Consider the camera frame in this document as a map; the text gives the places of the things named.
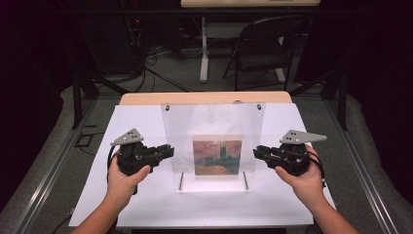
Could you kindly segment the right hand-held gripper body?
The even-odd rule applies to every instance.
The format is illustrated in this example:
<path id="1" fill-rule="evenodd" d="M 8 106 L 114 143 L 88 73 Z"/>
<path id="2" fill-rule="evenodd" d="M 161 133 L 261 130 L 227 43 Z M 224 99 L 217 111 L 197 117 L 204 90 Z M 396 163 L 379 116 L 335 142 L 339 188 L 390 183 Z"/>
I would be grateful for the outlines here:
<path id="1" fill-rule="evenodd" d="M 281 139 L 280 153 L 276 153 L 281 158 L 281 167 L 293 176 L 300 176 L 308 171 L 313 159 L 306 149 L 307 142 L 327 140 L 327 136 L 301 132 L 297 130 L 288 131 Z M 324 176 L 322 162 L 317 156 L 317 166 Z"/>

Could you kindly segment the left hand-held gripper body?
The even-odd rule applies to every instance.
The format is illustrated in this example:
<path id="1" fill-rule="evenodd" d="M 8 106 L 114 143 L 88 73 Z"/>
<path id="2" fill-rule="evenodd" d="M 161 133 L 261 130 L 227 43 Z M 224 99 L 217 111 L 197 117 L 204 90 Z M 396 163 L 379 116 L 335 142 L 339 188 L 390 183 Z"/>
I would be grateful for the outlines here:
<path id="1" fill-rule="evenodd" d="M 140 132 L 132 128 L 110 143 L 112 147 L 120 146 L 118 167 L 123 174 L 131 176 L 147 165 L 153 172 L 153 168 L 158 165 L 157 148 L 147 147 L 142 141 Z"/>

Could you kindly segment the clear acrylic picture frame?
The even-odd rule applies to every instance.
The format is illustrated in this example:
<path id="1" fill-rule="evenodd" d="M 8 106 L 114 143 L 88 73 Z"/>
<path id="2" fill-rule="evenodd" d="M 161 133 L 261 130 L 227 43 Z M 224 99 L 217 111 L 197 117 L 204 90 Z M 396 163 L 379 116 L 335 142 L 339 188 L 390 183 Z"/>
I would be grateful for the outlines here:
<path id="1" fill-rule="evenodd" d="M 252 188 L 265 106 L 261 103 L 167 105 L 167 142 L 174 148 L 172 174 L 179 192 L 246 192 Z M 193 135 L 242 135 L 240 172 L 235 179 L 195 176 Z"/>

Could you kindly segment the painting print card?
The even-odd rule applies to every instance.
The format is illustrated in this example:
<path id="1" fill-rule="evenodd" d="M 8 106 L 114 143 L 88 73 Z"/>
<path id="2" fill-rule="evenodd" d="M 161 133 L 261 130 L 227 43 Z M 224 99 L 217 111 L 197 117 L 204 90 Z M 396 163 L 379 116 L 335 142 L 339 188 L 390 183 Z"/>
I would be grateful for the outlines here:
<path id="1" fill-rule="evenodd" d="M 195 176 L 235 179 L 240 172 L 242 135 L 193 135 Z"/>

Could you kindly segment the person's left hand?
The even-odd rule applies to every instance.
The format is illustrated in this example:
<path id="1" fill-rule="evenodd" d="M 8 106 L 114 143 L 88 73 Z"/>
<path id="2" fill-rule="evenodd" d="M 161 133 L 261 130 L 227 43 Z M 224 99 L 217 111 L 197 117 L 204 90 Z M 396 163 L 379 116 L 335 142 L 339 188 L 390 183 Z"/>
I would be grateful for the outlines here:
<path id="1" fill-rule="evenodd" d="M 108 173 L 106 197 L 121 203 L 127 203 L 137 185 L 150 173 L 151 167 L 144 166 L 133 175 L 125 175 L 118 166 L 118 159 L 113 158 Z"/>

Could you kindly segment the person's right hand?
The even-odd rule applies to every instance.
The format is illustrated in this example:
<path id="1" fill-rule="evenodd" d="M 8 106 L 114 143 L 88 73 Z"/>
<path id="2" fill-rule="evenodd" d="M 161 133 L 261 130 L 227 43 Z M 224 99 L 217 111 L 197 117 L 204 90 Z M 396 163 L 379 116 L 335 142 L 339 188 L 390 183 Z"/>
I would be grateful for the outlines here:
<path id="1" fill-rule="evenodd" d="M 290 175 L 281 167 L 275 167 L 276 174 L 282 181 L 292 187 L 297 198 L 308 208 L 325 200 L 322 187 L 321 171 L 317 166 L 317 152 L 307 145 L 307 151 L 313 162 L 310 163 L 308 171 L 300 176 Z"/>

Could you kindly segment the white board sheet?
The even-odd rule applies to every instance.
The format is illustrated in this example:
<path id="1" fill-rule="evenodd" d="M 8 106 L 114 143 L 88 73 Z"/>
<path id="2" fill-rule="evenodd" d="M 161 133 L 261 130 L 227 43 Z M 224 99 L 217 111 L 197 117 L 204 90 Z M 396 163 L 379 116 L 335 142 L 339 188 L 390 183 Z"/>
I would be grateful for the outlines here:
<path id="1" fill-rule="evenodd" d="M 293 103 L 261 103 L 265 106 L 258 143 L 279 146 L 290 130 L 304 128 Z M 118 105 L 109 121 L 79 199 L 71 225 L 79 225 L 102 200 L 106 190 L 107 157 L 110 143 L 132 128 L 144 144 L 167 142 L 163 105 Z M 130 228 L 264 228 L 310 224 L 313 217 L 291 188 L 255 159 L 252 188 L 246 192 L 179 192 L 172 174 L 171 158 L 161 162 L 138 186 L 136 195 L 120 213 L 118 224 Z"/>

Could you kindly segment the wooden table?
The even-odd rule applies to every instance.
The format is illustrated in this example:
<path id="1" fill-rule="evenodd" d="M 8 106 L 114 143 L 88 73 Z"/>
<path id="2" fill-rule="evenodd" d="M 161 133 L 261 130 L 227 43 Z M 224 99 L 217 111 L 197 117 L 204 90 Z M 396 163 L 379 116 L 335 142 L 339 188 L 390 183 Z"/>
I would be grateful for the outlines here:
<path id="1" fill-rule="evenodd" d="M 120 105 L 205 104 L 234 102 L 292 103 L 288 92 L 193 92 L 193 93 L 133 93 L 121 97 Z"/>

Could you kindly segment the black metal stand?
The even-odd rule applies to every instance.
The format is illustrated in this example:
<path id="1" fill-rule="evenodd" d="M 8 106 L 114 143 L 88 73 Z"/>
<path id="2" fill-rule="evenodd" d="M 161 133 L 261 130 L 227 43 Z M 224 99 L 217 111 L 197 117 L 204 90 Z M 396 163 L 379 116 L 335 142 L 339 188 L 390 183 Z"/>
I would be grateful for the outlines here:
<path id="1" fill-rule="evenodd" d="M 85 70 L 75 70 L 72 74 L 74 107 L 74 123 L 72 126 L 73 129 L 76 129 L 83 119 L 82 94 L 85 94 L 87 98 L 91 99 L 97 99 L 99 97 L 99 91 L 97 90 L 94 82 L 103 84 L 104 86 L 117 92 L 120 95 L 124 95 L 128 92 L 126 89 L 107 80 L 101 75 Z"/>
<path id="2" fill-rule="evenodd" d="M 348 129 L 346 124 L 347 76 L 343 71 L 339 71 L 338 69 L 329 70 L 320 77 L 290 91 L 289 94 L 292 97 L 300 95 L 320 82 L 324 82 L 324 86 L 320 92 L 322 99 L 332 100 L 335 95 L 338 95 L 337 120 L 342 129 L 346 131 Z"/>

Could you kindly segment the black folding chair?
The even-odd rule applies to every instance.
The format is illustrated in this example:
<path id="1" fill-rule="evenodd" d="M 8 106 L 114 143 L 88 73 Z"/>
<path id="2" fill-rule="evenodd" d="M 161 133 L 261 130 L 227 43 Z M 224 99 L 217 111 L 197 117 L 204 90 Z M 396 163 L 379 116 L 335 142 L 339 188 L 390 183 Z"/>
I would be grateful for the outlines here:
<path id="1" fill-rule="evenodd" d="M 286 69 L 283 89 L 289 81 L 296 41 L 309 27 L 304 16 L 278 16 L 255 20 L 232 40 L 231 56 L 223 79 L 235 71 L 234 90 L 239 91 L 239 73 Z"/>

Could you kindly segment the dark computer tower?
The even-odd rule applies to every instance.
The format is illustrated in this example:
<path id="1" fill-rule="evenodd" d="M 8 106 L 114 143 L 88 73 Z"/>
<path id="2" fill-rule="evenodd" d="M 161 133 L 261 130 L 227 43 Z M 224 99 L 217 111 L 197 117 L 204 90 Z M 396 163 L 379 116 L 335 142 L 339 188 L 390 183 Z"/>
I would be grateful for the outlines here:
<path id="1" fill-rule="evenodd" d="M 122 18 L 79 18 L 78 22 L 99 71 L 134 75 L 142 72 L 142 61 L 132 49 Z"/>

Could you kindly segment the black metal crossbar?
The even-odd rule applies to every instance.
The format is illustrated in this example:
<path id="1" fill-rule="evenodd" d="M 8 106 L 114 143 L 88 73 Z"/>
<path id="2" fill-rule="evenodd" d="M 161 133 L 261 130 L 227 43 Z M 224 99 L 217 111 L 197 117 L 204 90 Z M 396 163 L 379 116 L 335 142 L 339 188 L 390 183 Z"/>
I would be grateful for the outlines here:
<path id="1" fill-rule="evenodd" d="M 293 8 L 293 9 L 178 9 L 178 10 L 131 10 L 131 11 L 53 11 L 57 16 L 71 17 L 222 17 L 222 16 L 278 16 L 278 15 L 306 15 L 320 17 L 338 17 L 338 16 L 354 16 L 363 14 L 363 10 L 321 10 L 310 8 Z"/>

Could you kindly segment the white-legged desk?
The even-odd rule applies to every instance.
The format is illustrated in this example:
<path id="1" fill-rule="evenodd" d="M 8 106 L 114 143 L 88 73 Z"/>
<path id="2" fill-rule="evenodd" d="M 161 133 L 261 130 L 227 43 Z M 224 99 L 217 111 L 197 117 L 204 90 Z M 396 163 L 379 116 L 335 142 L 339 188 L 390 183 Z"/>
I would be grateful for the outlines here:
<path id="1" fill-rule="evenodd" d="M 180 0 L 180 5 L 183 9 L 300 9 L 300 8 L 316 8 L 319 6 L 320 0 Z M 240 22 L 208 22 L 205 17 L 202 17 L 202 62 L 200 71 L 200 82 L 207 82 L 208 74 L 208 45 L 209 38 L 226 38 L 237 36 L 242 29 Z"/>

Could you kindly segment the aluminium floor rail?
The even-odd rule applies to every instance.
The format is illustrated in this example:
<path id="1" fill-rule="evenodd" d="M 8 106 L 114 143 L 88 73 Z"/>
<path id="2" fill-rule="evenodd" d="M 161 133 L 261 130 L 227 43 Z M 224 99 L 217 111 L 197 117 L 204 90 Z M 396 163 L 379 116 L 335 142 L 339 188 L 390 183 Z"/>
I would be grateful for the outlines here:
<path id="1" fill-rule="evenodd" d="M 342 125 L 338 120 L 338 110 L 336 109 L 334 102 L 332 100 L 326 100 L 324 105 L 335 125 L 335 128 L 338 130 L 341 139 L 344 141 L 346 148 L 349 151 L 349 159 L 352 167 L 383 233 L 399 234 L 381 195 L 379 194 L 360 158 L 360 155 L 357 152 L 355 144 L 351 140 L 349 133 L 342 128 Z"/>
<path id="2" fill-rule="evenodd" d="M 92 113 L 95 100 L 84 100 L 81 120 L 72 128 L 74 102 L 66 99 L 57 123 L 37 155 L 28 173 L 7 205 L 9 215 L 17 220 L 11 234 L 27 234 L 42 210 L 63 169 L 70 148 L 80 135 L 80 127 Z"/>

